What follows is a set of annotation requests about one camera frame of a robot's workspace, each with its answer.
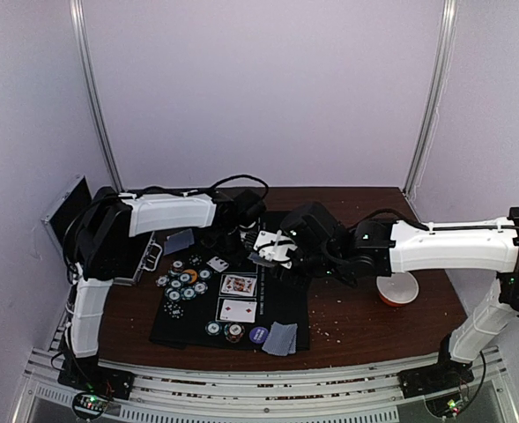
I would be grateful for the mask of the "blue backed playing card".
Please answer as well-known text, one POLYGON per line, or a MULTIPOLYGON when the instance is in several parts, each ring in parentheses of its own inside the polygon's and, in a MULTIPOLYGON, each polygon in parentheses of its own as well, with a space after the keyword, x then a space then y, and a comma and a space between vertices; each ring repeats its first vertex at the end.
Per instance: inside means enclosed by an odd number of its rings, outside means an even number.
POLYGON ((164 254, 171 255, 191 247, 195 243, 192 229, 183 229, 175 234, 170 234, 164 242, 164 254))

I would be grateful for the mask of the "blue green fifty chip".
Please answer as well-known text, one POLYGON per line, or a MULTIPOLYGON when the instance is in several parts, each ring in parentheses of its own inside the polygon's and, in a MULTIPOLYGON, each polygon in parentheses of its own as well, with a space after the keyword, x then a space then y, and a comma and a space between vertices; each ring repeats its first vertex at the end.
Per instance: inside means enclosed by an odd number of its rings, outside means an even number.
POLYGON ((203 280, 209 280, 211 278, 211 271, 209 269, 202 269, 200 272, 198 272, 198 277, 203 280))

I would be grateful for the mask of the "orange big blind button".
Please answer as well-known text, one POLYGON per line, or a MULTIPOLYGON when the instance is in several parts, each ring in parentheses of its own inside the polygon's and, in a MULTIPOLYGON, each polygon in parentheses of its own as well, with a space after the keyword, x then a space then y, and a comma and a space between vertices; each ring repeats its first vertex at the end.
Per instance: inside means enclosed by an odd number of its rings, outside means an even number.
POLYGON ((198 273, 192 269, 185 270, 180 276, 180 280, 187 285, 194 284, 197 281, 197 279, 198 273))

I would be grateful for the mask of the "red black hundred chip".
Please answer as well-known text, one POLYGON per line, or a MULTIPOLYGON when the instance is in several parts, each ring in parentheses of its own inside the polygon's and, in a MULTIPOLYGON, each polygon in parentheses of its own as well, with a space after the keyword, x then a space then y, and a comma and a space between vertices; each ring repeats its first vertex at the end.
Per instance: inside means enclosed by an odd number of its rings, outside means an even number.
POLYGON ((171 270, 174 272, 182 272, 184 270, 184 263, 181 260, 175 260, 171 264, 171 270))

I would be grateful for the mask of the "purple small blind button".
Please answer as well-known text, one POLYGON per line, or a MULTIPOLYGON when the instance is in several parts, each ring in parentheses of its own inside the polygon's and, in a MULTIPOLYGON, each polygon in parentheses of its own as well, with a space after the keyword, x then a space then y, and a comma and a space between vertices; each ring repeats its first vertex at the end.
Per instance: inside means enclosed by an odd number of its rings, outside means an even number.
POLYGON ((256 326, 249 332, 249 340, 255 345, 263 344, 269 336, 269 330, 263 326, 256 326))

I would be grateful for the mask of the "mixed colour chip stack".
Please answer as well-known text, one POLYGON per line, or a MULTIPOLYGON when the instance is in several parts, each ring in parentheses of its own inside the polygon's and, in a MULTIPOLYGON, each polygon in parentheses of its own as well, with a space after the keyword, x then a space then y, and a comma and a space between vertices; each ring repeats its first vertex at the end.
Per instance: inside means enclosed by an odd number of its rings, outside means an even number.
POLYGON ((224 328, 225 338, 229 343, 238 343, 245 334, 245 327, 240 323, 228 323, 224 328))

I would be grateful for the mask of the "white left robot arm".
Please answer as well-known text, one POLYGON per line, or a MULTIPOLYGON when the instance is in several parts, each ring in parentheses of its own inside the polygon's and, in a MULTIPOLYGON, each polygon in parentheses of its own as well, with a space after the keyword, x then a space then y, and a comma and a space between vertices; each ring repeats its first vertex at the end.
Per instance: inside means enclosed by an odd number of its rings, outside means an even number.
POLYGON ((103 187, 74 217, 62 242, 71 290, 61 384, 119 397, 132 384, 132 373, 100 366, 99 334, 110 287, 125 278, 136 242, 159 231, 196 228, 223 250, 241 251, 238 236, 265 212, 267 195, 244 189, 231 197, 221 185, 218 181, 204 188, 150 186, 123 192, 103 187))

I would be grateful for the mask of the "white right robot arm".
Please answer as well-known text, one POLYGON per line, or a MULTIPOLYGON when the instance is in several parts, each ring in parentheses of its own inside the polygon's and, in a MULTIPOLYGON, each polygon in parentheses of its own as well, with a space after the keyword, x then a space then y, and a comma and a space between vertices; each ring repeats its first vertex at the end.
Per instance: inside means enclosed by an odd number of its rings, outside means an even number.
POLYGON ((347 228, 313 202, 290 211, 277 231, 248 235, 246 247, 260 264, 272 266, 276 278, 297 287, 325 275, 356 286, 361 278, 411 271, 494 271, 485 298, 441 341, 437 361, 398 375, 405 397, 473 381, 472 362, 519 317, 519 207, 494 220, 439 225, 407 220, 395 211, 390 219, 383 215, 375 211, 347 228))

